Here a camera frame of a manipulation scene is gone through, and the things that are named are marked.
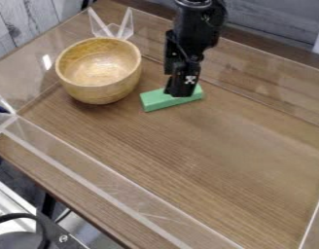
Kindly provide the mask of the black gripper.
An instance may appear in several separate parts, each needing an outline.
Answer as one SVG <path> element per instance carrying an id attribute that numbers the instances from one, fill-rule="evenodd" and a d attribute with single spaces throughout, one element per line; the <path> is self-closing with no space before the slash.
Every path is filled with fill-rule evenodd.
<path id="1" fill-rule="evenodd" d="M 199 82 L 206 50 L 218 44 L 228 21 L 225 0 L 174 0 L 177 16 L 166 31 L 163 93 L 191 97 Z"/>

